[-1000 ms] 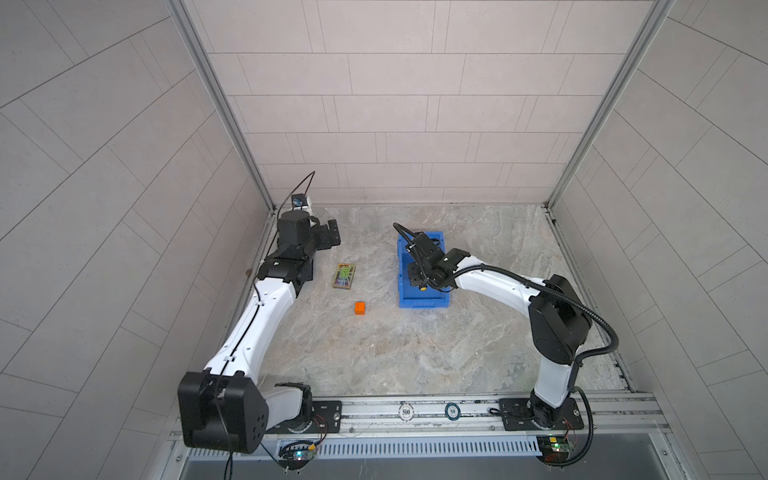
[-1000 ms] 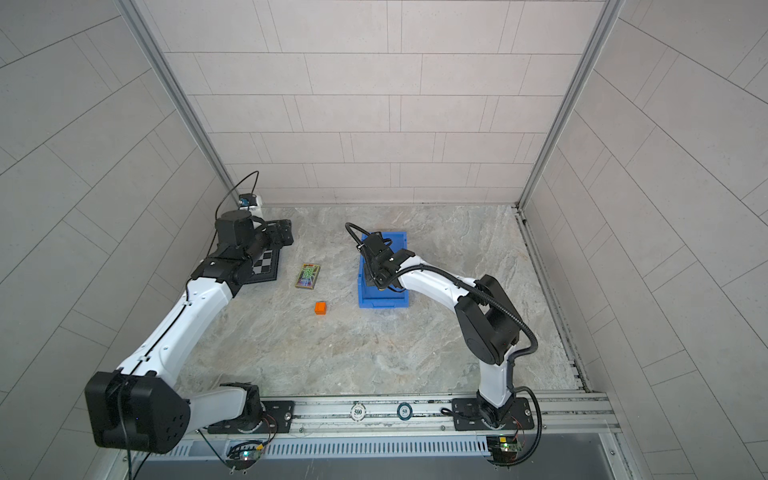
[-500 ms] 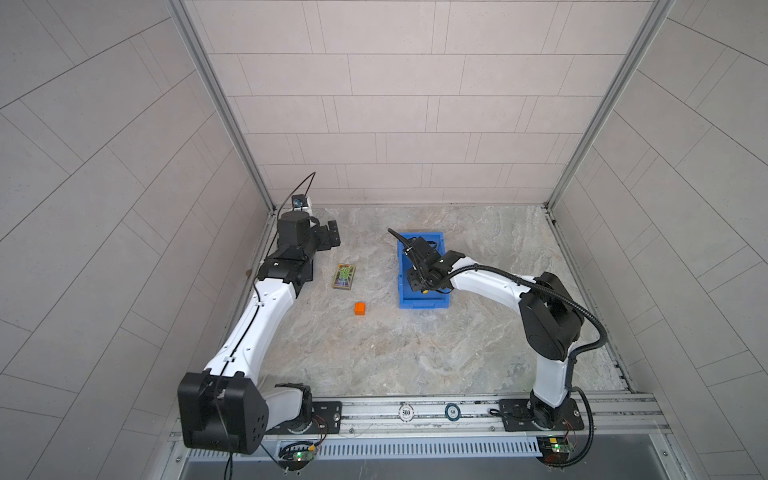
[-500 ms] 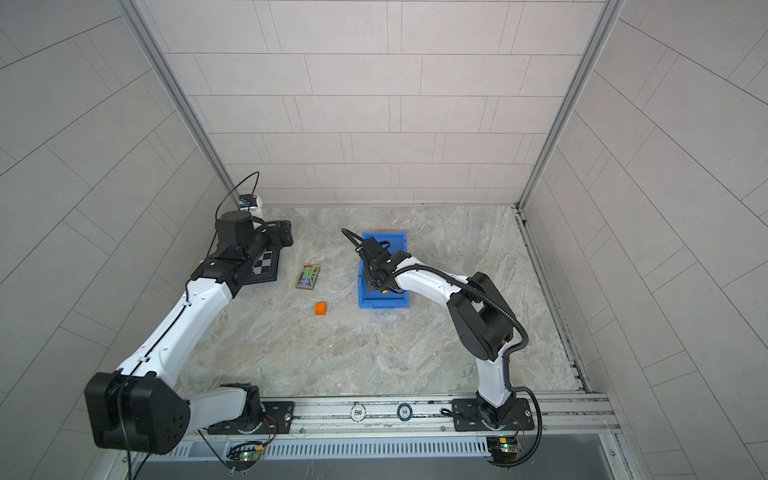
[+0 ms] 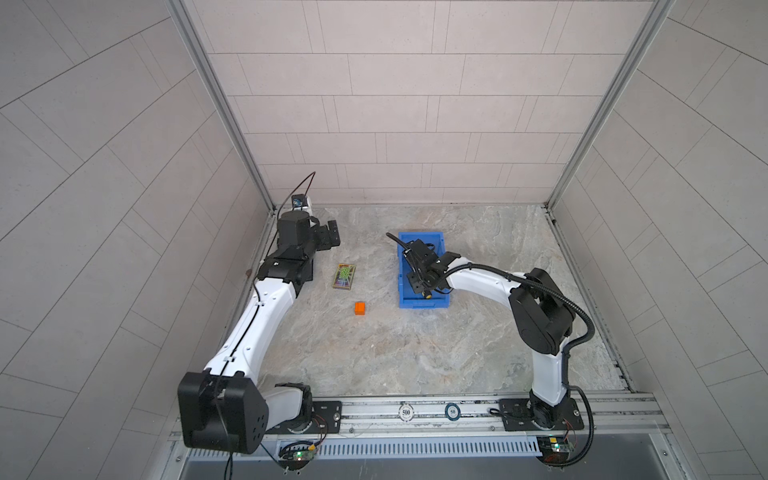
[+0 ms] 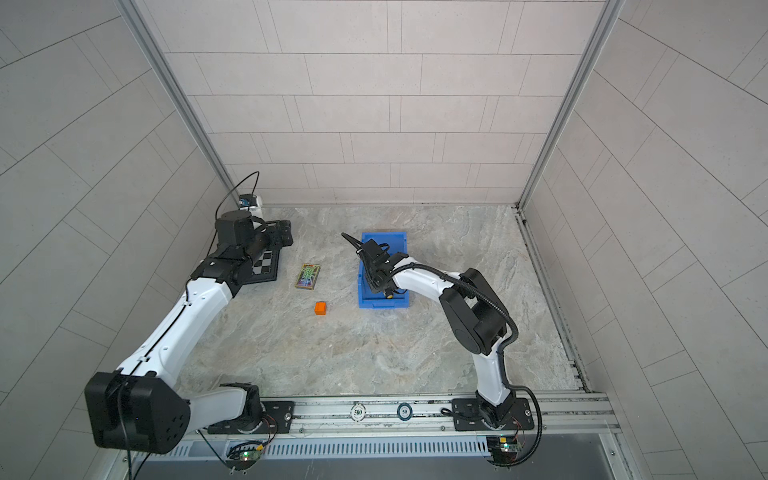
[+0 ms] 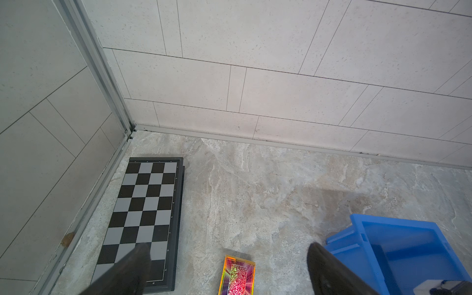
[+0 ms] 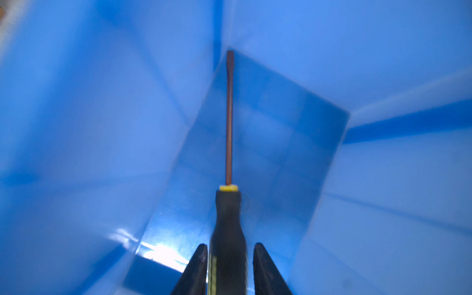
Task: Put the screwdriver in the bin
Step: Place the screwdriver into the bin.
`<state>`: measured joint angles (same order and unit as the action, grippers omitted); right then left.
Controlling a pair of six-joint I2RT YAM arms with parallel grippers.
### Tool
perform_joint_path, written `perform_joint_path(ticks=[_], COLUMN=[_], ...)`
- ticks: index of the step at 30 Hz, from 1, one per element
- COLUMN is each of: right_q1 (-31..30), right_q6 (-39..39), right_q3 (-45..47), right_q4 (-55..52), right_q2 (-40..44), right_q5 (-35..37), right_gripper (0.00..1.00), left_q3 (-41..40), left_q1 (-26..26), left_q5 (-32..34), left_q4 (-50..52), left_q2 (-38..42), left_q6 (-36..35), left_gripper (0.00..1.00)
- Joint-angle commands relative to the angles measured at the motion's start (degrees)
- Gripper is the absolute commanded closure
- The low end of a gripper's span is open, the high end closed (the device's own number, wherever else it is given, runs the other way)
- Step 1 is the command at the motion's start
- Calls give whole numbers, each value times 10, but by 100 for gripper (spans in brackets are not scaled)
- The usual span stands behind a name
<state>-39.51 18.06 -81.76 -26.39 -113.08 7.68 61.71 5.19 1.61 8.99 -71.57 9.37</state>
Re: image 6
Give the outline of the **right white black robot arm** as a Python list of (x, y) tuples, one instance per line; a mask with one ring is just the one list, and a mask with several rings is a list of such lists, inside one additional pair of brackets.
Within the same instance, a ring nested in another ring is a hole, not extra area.
[(507, 308), (476, 269), (446, 272), (416, 261), (387, 244), (344, 233), (356, 250), (365, 281), (374, 294), (390, 299), (414, 292), (440, 304), (454, 337), (473, 356), (479, 418), (498, 429), (511, 420), (515, 390), (506, 373), (504, 350), (519, 336)]

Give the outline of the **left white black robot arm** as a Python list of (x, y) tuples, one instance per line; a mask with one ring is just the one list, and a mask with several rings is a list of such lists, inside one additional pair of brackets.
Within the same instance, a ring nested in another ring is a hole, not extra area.
[(212, 321), (243, 286), (275, 280), (279, 252), (293, 243), (290, 221), (264, 221), (251, 208), (224, 213), (215, 228), (216, 249), (192, 272), (158, 327), (114, 371), (97, 372), (86, 384), (97, 446), (165, 454), (191, 431), (214, 425), (250, 433), (265, 424), (255, 385), (223, 384), (191, 399), (175, 389)]

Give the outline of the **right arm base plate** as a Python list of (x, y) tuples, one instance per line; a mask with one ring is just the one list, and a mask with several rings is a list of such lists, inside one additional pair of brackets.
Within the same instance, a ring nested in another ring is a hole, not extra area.
[(480, 396), (454, 398), (450, 408), (441, 413), (453, 418), (457, 431), (492, 431), (535, 429), (529, 400), (524, 397), (508, 397), (501, 405), (494, 406)]

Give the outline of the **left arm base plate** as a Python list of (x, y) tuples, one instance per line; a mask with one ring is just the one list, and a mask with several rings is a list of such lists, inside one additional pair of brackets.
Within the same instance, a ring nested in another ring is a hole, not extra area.
[(255, 414), (246, 412), (236, 419), (212, 424), (205, 430), (213, 435), (287, 434), (294, 409), (292, 401), (262, 401)]

